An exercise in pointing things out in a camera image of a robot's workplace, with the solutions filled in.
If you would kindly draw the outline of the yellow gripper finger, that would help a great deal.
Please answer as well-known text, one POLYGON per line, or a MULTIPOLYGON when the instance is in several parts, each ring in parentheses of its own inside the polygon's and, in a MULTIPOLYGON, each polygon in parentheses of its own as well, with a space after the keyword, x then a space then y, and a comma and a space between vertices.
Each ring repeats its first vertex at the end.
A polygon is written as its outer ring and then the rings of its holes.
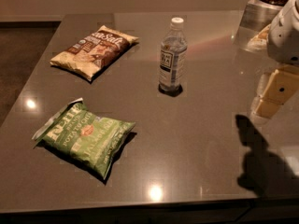
POLYGON ((269 103, 269 118, 272 118, 299 90, 299 67, 280 66, 269 74, 263 99, 269 103))
POLYGON ((265 124, 269 118, 269 103, 263 99, 263 92, 270 78, 269 73, 263 73, 260 77, 256 89, 256 95, 253 98, 250 108, 250 120, 254 124, 265 124))

